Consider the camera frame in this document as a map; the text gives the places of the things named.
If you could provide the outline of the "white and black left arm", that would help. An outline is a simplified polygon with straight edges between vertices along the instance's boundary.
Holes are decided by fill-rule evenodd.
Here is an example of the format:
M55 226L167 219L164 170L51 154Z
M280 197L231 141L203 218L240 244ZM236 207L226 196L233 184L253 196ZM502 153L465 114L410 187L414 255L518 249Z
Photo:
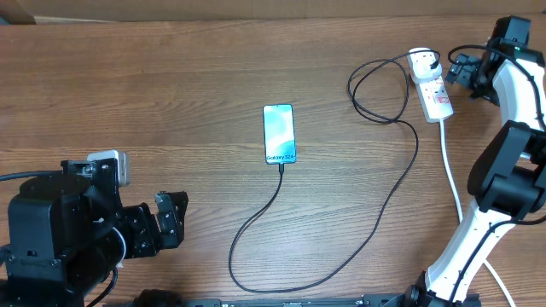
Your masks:
M82 306L100 283L115 283L126 259L151 258L184 238L185 192L158 192L123 206L115 158L64 160L58 171L26 172L9 202L3 306Z

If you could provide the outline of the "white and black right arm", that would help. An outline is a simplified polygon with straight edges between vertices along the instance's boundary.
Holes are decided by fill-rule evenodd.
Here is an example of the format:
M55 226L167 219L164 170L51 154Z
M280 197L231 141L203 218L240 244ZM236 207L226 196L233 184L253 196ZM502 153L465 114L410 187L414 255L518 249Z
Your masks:
M472 199L440 257L391 306L478 306L468 294L474 276L500 239L545 203L543 53L529 49L531 21L497 20L480 57L458 46L448 54L445 81L500 107L502 128L473 165Z

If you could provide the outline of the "Samsung Galaxy smartphone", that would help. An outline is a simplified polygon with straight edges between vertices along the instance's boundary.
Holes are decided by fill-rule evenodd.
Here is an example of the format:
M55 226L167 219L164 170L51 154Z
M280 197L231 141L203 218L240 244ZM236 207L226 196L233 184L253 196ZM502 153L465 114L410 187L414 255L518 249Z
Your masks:
M293 106L291 104L263 107L265 162L293 164L297 161Z

